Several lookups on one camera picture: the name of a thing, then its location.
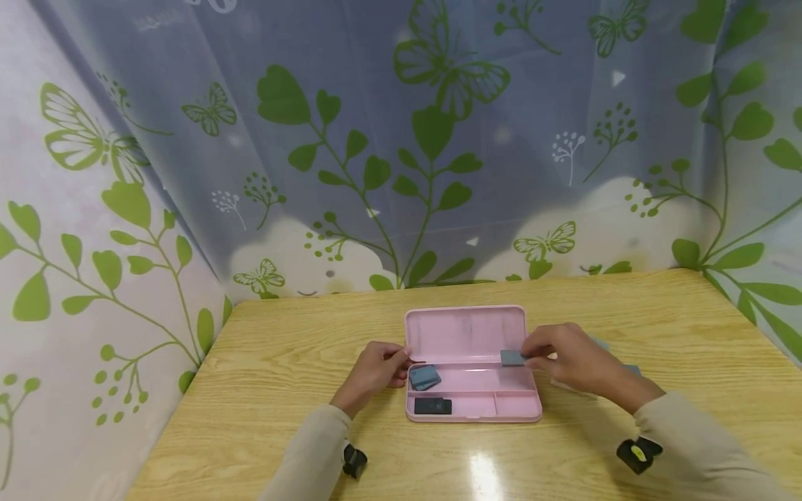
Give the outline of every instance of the person's left hand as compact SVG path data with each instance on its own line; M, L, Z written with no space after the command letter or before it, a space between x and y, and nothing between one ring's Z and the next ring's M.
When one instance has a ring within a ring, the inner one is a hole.
M407 370L415 363L410 360L409 353L409 347L395 343L369 342L330 404L353 419L381 390L403 388Z

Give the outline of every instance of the blue eraser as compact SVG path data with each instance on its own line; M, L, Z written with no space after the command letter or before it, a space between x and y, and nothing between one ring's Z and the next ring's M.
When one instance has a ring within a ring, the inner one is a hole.
M593 341L594 341L594 342L595 342L597 345L601 346L602 348L606 349L607 351L610 351L610 345L608 345L607 343L605 343L604 341L602 341L602 340L601 340L601 339L599 339L598 337L591 337L591 339L593 339Z
M526 358L517 349L501 350L501 365L504 367L521 367Z
M428 385L427 388L431 388L442 380L434 366L420 366L409 371L409 381L412 384L412 388L421 391L424 386Z
M629 369L629 370L631 370L632 372L634 372L635 374L637 374L638 376L640 376L640 375L641 375L641 368L640 368L640 367L638 367L638 366L628 366L627 364L624 364L624 366L625 366L627 369Z
M440 379L440 377L438 376L437 379L433 379L431 381L418 384L417 386L413 386L413 389L415 389L416 391L426 391L429 388L432 388L433 386L439 385L441 382L442 379Z

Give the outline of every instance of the beige sleeve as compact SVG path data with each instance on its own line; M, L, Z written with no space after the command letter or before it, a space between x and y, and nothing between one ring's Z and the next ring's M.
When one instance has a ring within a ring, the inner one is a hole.
M342 472L351 420L334 406L306 417L258 501L326 501Z
M671 469L684 499L792 501L796 497L763 471L710 415L669 393L635 413L640 434L660 444L655 459Z

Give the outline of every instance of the pink pencil case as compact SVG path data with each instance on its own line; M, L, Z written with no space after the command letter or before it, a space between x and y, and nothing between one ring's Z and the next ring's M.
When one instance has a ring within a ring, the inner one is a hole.
M520 349L526 313L516 305L412 309L404 318L411 358L442 379L429 390L407 382L407 417L418 422L534 422L543 415L532 371L503 367L500 352ZM452 413L415 414L416 398L447 398Z

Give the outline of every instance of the table surface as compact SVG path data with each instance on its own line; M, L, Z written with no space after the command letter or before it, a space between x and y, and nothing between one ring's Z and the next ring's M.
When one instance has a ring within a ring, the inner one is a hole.
M667 270L238 305L150 454L129 501L253 500L300 422L371 339L403 343L413 308L522 305L529 329L575 321L713 414L802 494L802 375L697 273ZM387 390L350 437L370 459L332 499L666 499L614 457L632 418L536 376L538 423L413 423Z

